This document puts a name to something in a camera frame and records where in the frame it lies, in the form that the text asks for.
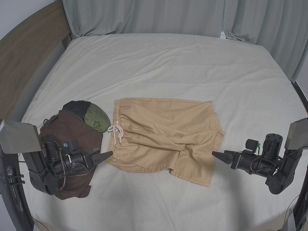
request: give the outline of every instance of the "bed sheet wrinkle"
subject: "bed sheet wrinkle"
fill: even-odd
[[[114,100],[125,97],[213,101],[225,132],[220,152],[241,151],[248,138],[263,142],[268,133],[285,141],[290,123],[307,117],[262,46],[184,34],[114,34],[74,39],[23,122],[40,128],[70,100],[93,102],[112,117]],[[102,152],[109,138],[105,133]],[[247,231],[287,209],[300,190],[307,160],[303,152],[293,183],[279,195],[269,192],[263,177],[219,161],[208,188],[168,171],[136,174],[109,164],[97,167],[83,200],[58,200],[27,179],[24,188],[33,217],[63,230]],[[21,173],[28,175],[22,165]]]

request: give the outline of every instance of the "mattress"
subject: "mattress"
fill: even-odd
[[[22,121],[39,129],[71,100],[93,102],[112,119],[114,100],[126,97],[213,101],[225,132],[220,152],[241,151],[249,138],[263,144],[268,133],[285,141],[290,123],[307,116],[262,46],[184,34],[111,34],[73,40]],[[104,134],[101,152],[110,136]],[[293,183],[279,195],[269,192],[265,178],[221,161],[210,187],[168,170],[131,173],[101,163],[86,198],[60,200],[27,179],[24,189],[33,217],[63,230],[240,231],[287,209],[300,192],[307,161],[303,152]],[[23,164],[21,171],[28,175]]]

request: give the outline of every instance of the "green garment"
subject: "green garment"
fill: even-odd
[[[97,105],[91,103],[84,116],[85,123],[100,133],[105,133],[111,126],[107,114]]]

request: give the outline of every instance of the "wooden headboard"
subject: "wooden headboard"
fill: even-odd
[[[62,1],[57,0],[0,41],[0,119],[10,118],[25,86],[61,41],[66,49],[70,32]]]

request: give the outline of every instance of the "curtain fold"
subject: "curtain fold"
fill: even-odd
[[[264,46],[295,81],[308,39],[308,0],[226,0],[227,39]]]
[[[73,38],[110,33],[220,37],[225,0],[62,0]]]

